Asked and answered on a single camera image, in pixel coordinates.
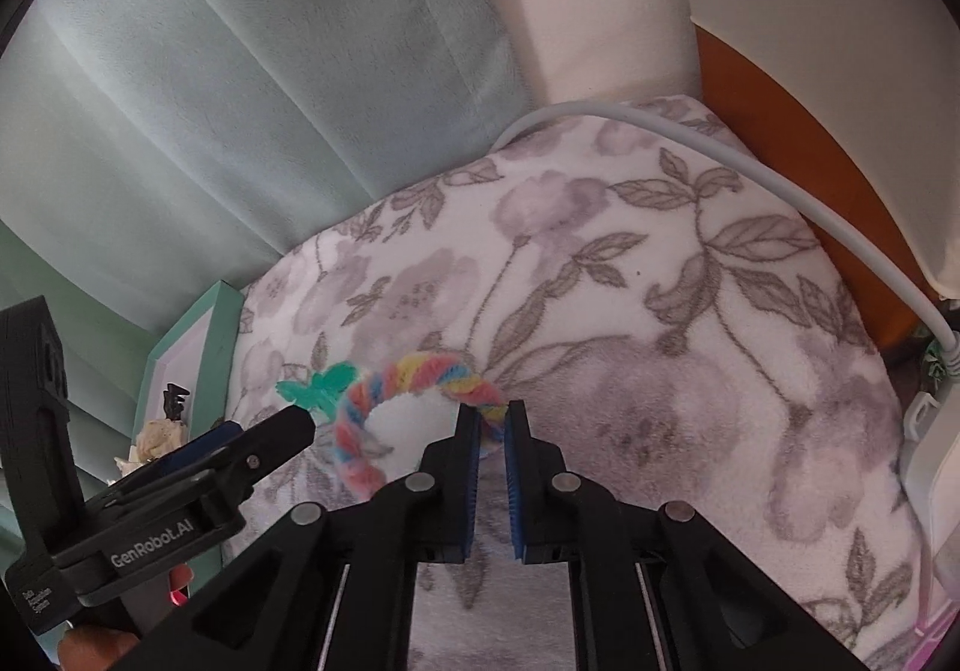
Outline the left hand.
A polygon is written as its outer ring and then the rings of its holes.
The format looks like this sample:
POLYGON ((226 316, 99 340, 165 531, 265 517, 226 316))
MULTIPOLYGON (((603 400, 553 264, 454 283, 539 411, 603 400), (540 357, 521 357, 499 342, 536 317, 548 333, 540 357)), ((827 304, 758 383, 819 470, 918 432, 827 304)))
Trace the left hand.
MULTIPOLYGON (((174 607, 189 600, 187 588, 194 580, 189 565, 181 564, 167 574, 169 599, 174 607)), ((106 671, 139 643, 133 634, 99 627, 73 627, 57 645, 57 658, 64 671, 106 671)))

